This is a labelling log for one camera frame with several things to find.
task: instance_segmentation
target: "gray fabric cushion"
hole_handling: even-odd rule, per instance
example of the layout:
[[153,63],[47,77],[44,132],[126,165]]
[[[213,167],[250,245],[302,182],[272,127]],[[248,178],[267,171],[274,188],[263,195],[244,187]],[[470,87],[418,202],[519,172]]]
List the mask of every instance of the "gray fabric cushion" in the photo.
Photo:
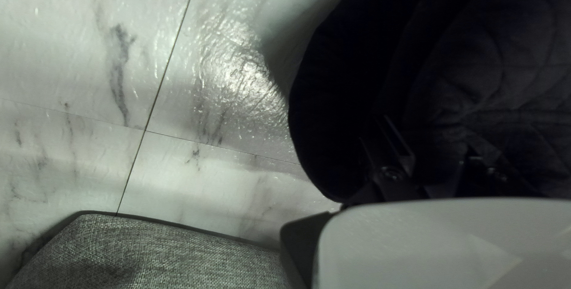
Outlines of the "gray fabric cushion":
[[288,287],[277,252],[162,224],[87,214],[47,243],[7,289]]

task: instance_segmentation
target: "screw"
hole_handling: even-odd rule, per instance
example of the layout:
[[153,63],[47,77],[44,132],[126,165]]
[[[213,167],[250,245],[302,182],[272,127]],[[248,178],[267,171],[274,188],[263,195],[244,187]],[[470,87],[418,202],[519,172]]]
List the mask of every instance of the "screw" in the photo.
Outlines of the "screw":
[[402,181],[404,179],[403,175],[396,169],[392,169],[390,167],[383,167],[382,168],[382,175],[395,182]]

